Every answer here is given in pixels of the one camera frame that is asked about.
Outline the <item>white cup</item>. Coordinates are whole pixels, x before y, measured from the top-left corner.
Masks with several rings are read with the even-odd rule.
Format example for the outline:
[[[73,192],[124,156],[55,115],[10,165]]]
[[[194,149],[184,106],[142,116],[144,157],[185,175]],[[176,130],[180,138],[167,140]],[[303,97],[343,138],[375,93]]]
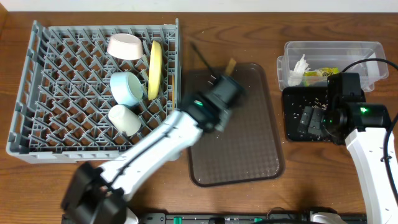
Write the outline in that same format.
[[[141,128],[138,116],[124,105],[113,106],[108,113],[108,118],[114,127],[126,136],[136,134]]]

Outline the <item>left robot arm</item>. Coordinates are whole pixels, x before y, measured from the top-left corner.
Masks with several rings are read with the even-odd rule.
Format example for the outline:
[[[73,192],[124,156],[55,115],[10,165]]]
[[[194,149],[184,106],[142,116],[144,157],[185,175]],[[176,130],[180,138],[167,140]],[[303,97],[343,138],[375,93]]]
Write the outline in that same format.
[[[119,157],[98,167],[77,168],[61,208],[75,223],[138,223],[128,202],[138,188],[204,132],[224,126],[235,98],[221,93],[196,93],[184,99],[156,129]]]

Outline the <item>yellow green snack wrapper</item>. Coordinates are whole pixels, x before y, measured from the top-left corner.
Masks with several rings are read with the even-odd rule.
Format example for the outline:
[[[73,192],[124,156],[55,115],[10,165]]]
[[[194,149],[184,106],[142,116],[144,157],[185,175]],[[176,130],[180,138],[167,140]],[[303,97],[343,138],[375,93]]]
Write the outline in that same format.
[[[303,84],[304,86],[314,85],[318,82],[327,80],[328,76],[338,74],[339,72],[338,68],[319,68],[306,71],[303,74]]]

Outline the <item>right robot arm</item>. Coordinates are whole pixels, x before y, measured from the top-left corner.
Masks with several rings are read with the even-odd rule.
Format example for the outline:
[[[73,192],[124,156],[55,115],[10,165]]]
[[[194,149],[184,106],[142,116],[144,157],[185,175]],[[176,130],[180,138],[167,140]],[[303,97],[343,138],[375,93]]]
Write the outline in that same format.
[[[297,131],[346,146],[357,174],[368,223],[397,223],[397,158],[394,119],[387,108],[366,102],[357,73],[327,78],[325,110],[305,107]]]

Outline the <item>yellow plate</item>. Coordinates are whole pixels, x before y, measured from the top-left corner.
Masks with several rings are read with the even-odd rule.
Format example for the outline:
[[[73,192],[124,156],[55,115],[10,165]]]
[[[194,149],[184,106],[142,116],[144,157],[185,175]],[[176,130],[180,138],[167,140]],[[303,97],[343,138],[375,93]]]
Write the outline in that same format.
[[[153,41],[150,52],[148,99],[154,100],[159,94],[162,74],[162,47],[159,42]]]

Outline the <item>wooden chopstick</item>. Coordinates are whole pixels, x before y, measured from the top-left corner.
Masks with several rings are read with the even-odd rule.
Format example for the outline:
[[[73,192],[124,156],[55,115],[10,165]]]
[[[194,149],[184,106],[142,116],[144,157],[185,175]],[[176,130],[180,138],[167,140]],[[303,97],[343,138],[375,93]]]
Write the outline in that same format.
[[[234,71],[236,64],[237,64],[237,62],[235,61],[235,59],[230,58],[227,66],[226,66],[226,69],[224,71],[224,74],[226,76],[230,76],[232,74],[232,72]]]
[[[172,75],[172,111],[175,110],[175,76]]]

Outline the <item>pink bowl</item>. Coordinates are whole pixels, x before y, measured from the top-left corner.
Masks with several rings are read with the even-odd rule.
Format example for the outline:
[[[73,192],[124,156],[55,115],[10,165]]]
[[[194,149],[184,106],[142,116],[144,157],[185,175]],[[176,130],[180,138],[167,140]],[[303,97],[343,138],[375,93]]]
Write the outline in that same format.
[[[123,60],[138,60],[144,55],[142,41],[131,34],[112,35],[107,53]]]

